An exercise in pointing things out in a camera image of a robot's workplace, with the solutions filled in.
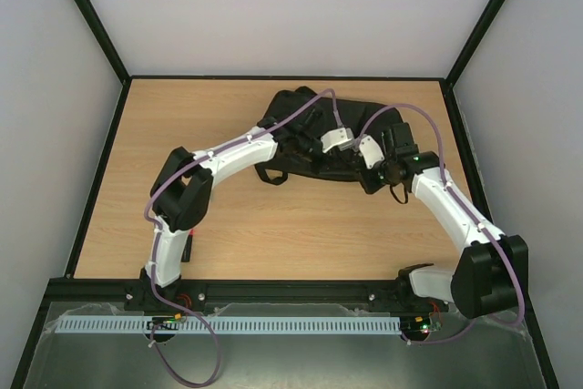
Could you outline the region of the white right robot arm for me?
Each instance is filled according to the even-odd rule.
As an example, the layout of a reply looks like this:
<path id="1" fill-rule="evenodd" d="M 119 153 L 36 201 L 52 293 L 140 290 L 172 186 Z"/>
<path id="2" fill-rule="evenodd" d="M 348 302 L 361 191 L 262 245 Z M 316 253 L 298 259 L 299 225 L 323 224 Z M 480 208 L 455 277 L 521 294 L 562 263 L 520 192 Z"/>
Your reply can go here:
<path id="1" fill-rule="evenodd" d="M 456 186 L 442 158 L 422 152 L 408 124 L 387 129 L 381 139 L 361 136 L 363 185 L 370 192 L 401 186 L 434 215 L 459 253 L 455 269 L 432 263 L 400 270 L 399 302 L 410 309 L 428 298 L 451 302 L 468 319 L 517 308 L 526 311 L 528 248 L 486 218 Z"/>

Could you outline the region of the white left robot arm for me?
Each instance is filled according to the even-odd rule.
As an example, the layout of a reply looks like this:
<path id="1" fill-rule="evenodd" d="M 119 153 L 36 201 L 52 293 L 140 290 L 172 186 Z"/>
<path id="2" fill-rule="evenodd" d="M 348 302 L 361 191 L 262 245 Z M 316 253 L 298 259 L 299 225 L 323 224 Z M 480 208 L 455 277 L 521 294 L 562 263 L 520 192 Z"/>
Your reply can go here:
<path id="1" fill-rule="evenodd" d="M 190 232 L 206 216 L 212 191 L 236 173 L 274 159 L 286 147 L 308 155 L 322 152 L 309 132 L 320 111 L 308 108 L 278 120 L 268 116 L 218 146 L 190 152 L 173 149 L 157 176 L 144 218 L 153 226 L 153 243 L 144 273 L 156 294 L 181 277 L 181 258 Z"/>

